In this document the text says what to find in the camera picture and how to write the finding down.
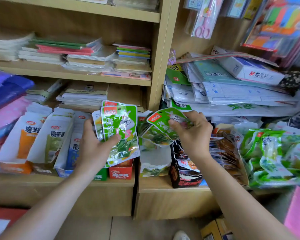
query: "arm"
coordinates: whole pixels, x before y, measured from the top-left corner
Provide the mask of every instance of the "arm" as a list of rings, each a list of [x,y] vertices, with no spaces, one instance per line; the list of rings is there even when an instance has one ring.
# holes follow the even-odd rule
[[[169,121],[182,147],[201,171],[222,213],[238,240],[297,239],[283,224],[254,199],[209,153],[212,125],[202,113],[184,113],[194,126],[184,129]]]
[[[119,140],[119,136],[114,135],[100,143],[92,130],[92,120],[85,121],[80,159],[74,172],[4,231],[0,240],[53,240],[78,197],[103,168],[111,148]]]

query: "floor tile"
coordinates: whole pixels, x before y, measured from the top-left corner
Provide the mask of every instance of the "floor tile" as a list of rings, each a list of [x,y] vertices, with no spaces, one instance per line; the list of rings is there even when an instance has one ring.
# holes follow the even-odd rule
[[[202,240],[193,219],[136,221],[132,217],[113,217],[110,240],[172,240],[178,230],[191,240]]]
[[[111,218],[67,217],[55,240],[109,240]]]

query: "finger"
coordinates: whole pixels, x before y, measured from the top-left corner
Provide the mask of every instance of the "finger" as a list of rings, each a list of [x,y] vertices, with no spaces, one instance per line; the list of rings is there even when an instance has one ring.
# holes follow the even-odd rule
[[[197,111],[184,112],[184,115],[189,118],[193,123],[199,124],[200,121],[207,121],[203,113],[198,113]]]
[[[87,119],[83,124],[83,134],[82,138],[95,138],[96,135],[93,132],[93,120],[92,118]]]
[[[112,137],[110,137],[109,140],[104,142],[103,145],[106,148],[111,149],[112,147],[114,147],[115,145],[117,145],[119,143],[120,139],[121,139],[121,136],[119,134],[115,134]]]
[[[177,121],[169,120],[168,123],[170,127],[178,134],[178,136],[182,135],[182,133],[185,131],[185,129]]]

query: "white box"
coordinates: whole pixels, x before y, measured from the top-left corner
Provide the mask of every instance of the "white box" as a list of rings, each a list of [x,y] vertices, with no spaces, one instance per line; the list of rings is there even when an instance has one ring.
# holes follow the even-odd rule
[[[225,54],[226,50],[214,46],[211,54]],[[235,78],[248,82],[278,85],[284,74],[271,69],[259,61],[242,57],[226,57],[218,59],[220,65]]]

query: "red box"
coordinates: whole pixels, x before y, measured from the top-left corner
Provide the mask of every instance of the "red box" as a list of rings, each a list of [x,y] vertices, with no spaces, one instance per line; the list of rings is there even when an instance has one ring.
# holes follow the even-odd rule
[[[133,158],[109,168],[111,179],[131,179]]]

